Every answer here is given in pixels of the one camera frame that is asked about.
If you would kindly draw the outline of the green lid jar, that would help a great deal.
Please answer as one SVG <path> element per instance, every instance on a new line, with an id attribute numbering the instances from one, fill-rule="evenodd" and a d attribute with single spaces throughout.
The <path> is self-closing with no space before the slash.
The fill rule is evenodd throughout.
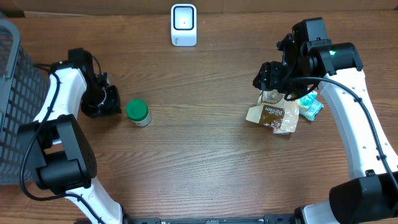
<path id="1" fill-rule="evenodd" d="M 131 100 L 126 105 L 126 114 L 127 117 L 139 127 L 147 126 L 152 120 L 149 107 L 140 99 Z"/>

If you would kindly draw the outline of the teal wet wipes pack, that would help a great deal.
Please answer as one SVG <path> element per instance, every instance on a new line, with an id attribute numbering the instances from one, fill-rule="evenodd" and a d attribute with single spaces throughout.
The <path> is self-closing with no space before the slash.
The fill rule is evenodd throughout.
<path id="1" fill-rule="evenodd" d="M 299 111 L 299 114 L 304 116 L 307 120 L 313 121 L 316 115 L 323 109 L 324 105 L 317 100 L 311 104 L 308 110 L 306 111 Z"/>

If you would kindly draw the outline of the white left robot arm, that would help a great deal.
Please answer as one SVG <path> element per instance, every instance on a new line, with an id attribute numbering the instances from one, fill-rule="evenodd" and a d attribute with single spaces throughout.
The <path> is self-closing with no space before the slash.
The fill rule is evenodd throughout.
<path id="1" fill-rule="evenodd" d="M 41 199 L 25 186 L 24 172 L 29 170 L 38 188 L 53 193 L 46 201 L 66 198 L 91 223 L 130 223 L 98 180 L 95 154 L 77 122 L 80 111 L 91 118 L 121 112 L 118 89 L 110 85 L 107 73 L 94 72 L 97 64 L 83 48 L 69 50 L 65 61 L 37 64 L 48 73 L 50 87 L 33 122 L 17 132 L 25 150 L 20 187 L 32 200 Z"/>

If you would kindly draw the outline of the green Kleenex tissue pack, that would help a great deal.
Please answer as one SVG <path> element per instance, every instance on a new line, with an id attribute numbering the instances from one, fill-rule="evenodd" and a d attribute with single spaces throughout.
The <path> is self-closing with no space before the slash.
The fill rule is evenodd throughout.
<path id="1" fill-rule="evenodd" d="M 310 93 L 308 93 L 307 95 L 301 97 L 298 99 L 298 107 L 300 111 L 307 111 L 311 105 L 313 104 L 313 102 L 315 101 L 315 99 L 317 98 L 318 93 L 313 90 Z"/>

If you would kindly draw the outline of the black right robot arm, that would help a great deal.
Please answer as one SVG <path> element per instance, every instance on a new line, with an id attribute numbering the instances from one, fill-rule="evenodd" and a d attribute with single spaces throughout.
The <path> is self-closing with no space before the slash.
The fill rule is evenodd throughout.
<path id="1" fill-rule="evenodd" d="M 318 88 L 340 132 L 350 180 L 326 201 L 299 207 L 285 223 L 362 223 L 397 216 L 397 154 L 366 88 L 363 63 L 350 43 L 334 44 L 320 17 L 305 19 L 277 43 L 281 62 L 263 63 L 254 87 L 296 100 Z"/>

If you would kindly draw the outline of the dried mushroom pouch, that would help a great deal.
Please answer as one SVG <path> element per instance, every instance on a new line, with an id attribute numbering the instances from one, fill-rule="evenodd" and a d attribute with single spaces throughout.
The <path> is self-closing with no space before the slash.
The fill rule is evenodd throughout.
<path id="1" fill-rule="evenodd" d="M 293 133 L 298 120 L 298 103 L 285 100 L 276 90 L 261 91 L 256 106 L 246 115 L 246 121 L 272 128 L 274 134 Z"/>

